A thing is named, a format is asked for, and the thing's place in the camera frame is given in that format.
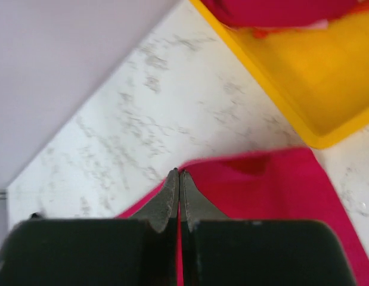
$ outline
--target folded cloth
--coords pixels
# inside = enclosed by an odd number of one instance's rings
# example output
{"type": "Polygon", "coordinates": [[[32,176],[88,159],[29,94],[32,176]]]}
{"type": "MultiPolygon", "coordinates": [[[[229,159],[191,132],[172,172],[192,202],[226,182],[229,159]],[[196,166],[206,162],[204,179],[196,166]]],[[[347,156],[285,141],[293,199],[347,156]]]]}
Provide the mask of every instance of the folded cloth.
{"type": "Polygon", "coordinates": [[[297,27],[345,15],[358,0],[201,0],[229,27],[297,27]]]}
{"type": "MultiPolygon", "coordinates": [[[[197,188],[233,219],[315,219],[339,237],[358,285],[369,286],[369,260],[326,173],[311,150],[292,148],[194,160],[179,168],[197,188]]],[[[118,217],[139,210],[162,183],[118,217]]],[[[178,237],[178,285],[182,285],[178,237]]]]}

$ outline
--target yellow tray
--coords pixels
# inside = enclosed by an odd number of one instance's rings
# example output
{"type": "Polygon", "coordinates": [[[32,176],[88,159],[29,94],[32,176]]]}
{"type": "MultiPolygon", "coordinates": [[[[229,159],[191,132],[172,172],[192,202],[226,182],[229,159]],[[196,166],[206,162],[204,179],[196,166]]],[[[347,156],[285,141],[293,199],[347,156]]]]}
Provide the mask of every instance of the yellow tray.
{"type": "Polygon", "coordinates": [[[329,147],[369,123],[369,12],[255,39],[190,1],[309,146],[329,147]]]}

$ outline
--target gray background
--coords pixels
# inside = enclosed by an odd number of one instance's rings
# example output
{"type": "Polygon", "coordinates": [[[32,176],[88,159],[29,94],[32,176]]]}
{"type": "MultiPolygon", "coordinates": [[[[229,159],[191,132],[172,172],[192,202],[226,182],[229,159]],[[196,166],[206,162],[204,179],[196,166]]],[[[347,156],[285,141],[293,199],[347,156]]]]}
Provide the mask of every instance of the gray background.
{"type": "Polygon", "coordinates": [[[175,2],[0,0],[0,189],[175,2]]]}

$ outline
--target marble surface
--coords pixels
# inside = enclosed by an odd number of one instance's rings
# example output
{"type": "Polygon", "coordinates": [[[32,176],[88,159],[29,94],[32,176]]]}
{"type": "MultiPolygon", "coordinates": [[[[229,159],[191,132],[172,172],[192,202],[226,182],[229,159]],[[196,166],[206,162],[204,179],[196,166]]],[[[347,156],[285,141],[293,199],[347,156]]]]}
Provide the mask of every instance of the marble surface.
{"type": "MultiPolygon", "coordinates": [[[[112,217],[198,157],[303,145],[217,34],[180,2],[8,188],[32,212],[112,217]]],[[[315,155],[369,255],[369,126],[315,155]]]]}

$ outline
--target yellow container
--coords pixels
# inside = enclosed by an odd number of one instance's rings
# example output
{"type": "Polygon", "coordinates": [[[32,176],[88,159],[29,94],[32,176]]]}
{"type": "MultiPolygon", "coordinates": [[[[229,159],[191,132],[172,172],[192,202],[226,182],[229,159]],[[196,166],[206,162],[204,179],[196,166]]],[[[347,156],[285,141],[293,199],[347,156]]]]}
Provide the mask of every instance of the yellow container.
{"type": "Polygon", "coordinates": [[[255,39],[190,0],[311,147],[325,148],[369,123],[369,12],[327,30],[255,39]]]}

